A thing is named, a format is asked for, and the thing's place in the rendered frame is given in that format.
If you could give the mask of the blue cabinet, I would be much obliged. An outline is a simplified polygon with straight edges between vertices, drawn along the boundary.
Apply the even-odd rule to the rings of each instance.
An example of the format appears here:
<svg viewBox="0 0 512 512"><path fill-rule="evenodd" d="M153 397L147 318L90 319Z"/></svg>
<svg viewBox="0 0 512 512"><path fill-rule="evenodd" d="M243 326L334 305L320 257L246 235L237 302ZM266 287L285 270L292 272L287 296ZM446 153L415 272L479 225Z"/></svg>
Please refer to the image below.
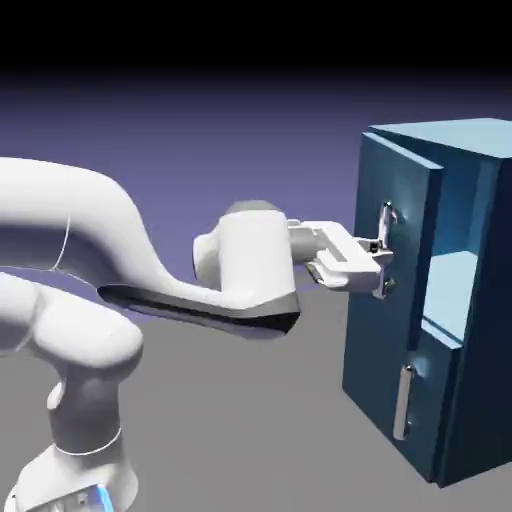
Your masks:
<svg viewBox="0 0 512 512"><path fill-rule="evenodd" d="M512 462L512 121L385 124L365 133L444 170L421 327L460 346L431 482L446 487Z"/></svg>

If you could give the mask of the curved silver door handle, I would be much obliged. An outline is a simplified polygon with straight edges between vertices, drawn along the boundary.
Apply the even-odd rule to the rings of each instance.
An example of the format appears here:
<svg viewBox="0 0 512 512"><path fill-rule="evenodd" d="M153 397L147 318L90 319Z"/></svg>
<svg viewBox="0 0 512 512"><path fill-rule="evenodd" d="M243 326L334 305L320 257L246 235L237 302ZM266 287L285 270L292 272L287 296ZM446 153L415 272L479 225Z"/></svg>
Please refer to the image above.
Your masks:
<svg viewBox="0 0 512 512"><path fill-rule="evenodd" d="M378 239L383 242L385 247L390 248L390 233L393 224L396 224L398 215L391 201L386 201L381 208L379 217ZM386 266L392 262L392 259L380 259L381 275L386 276Z"/></svg>

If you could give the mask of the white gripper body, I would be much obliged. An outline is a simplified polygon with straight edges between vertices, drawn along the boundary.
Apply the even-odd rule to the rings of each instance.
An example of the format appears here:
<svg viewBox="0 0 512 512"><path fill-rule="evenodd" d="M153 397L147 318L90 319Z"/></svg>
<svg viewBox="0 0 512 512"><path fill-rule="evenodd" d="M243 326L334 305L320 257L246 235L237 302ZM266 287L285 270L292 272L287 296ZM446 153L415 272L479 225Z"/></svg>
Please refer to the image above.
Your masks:
<svg viewBox="0 0 512 512"><path fill-rule="evenodd" d="M314 230L328 241L314 259L319 284L347 292L372 292L378 286L381 267L341 224L315 222Z"/></svg>

